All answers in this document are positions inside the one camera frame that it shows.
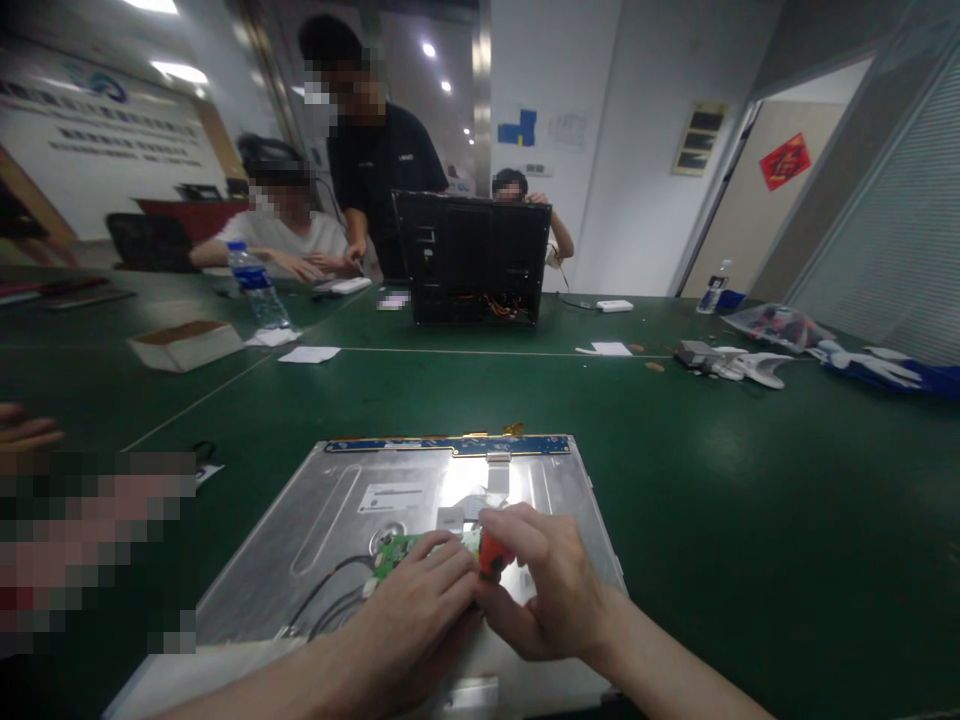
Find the plastic bottle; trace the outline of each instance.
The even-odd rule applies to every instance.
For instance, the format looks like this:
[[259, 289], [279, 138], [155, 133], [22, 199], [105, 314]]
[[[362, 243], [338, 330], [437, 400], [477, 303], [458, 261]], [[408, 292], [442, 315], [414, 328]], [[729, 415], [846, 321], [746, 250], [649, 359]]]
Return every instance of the plastic bottle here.
[[277, 295], [267, 269], [256, 255], [247, 252], [247, 244], [240, 241], [228, 242], [227, 264], [233, 271], [243, 294], [250, 299], [253, 314], [264, 330], [293, 327], [287, 309]]
[[730, 282], [730, 276], [727, 273], [733, 265], [733, 260], [724, 260], [720, 263], [720, 272], [710, 276], [710, 282], [707, 283], [707, 291], [703, 294], [700, 304], [697, 305], [697, 312], [704, 315], [710, 315], [717, 309], [717, 301], [720, 299], [727, 283]]

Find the green circuit board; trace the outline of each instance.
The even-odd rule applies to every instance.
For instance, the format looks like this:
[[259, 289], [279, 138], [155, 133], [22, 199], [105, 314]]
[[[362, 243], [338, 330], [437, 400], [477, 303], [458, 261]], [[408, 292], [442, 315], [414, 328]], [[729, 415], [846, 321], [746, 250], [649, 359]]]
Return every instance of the green circuit board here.
[[[384, 580], [420, 542], [422, 537], [423, 535], [395, 535], [390, 542], [382, 545], [380, 552], [377, 553], [377, 557], [373, 561], [373, 577], [380, 581]], [[460, 538], [460, 542], [474, 555], [479, 555], [479, 530], [465, 532]]]

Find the plastic bag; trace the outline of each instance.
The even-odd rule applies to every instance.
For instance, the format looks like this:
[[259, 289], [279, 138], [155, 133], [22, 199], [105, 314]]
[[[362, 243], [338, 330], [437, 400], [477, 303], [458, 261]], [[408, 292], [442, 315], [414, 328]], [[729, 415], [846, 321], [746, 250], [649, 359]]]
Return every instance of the plastic bag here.
[[723, 319], [754, 340], [766, 340], [792, 353], [815, 347], [821, 340], [836, 338], [829, 330], [817, 325], [809, 315], [777, 303], [741, 310]]

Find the black t-shirt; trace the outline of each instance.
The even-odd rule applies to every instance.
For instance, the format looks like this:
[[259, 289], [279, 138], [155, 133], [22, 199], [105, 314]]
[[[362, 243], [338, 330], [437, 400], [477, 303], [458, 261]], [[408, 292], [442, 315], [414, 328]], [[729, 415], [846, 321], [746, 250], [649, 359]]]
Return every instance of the black t-shirt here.
[[447, 189], [426, 128], [410, 112], [387, 103], [386, 122], [374, 127], [338, 125], [327, 140], [333, 188], [340, 207], [367, 216], [370, 239], [384, 278], [406, 278], [392, 190]]

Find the door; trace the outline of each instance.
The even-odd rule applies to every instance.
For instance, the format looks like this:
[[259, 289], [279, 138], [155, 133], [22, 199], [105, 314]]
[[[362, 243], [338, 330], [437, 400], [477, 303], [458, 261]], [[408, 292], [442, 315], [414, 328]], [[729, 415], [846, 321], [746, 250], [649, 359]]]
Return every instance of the door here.
[[[694, 262], [682, 297], [700, 297], [725, 259], [730, 288], [749, 292], [780, 226], [810, 179], [845, 104], [766, 101]], [[761, 161], [802, 133], [810, 166], [771, 190]]]

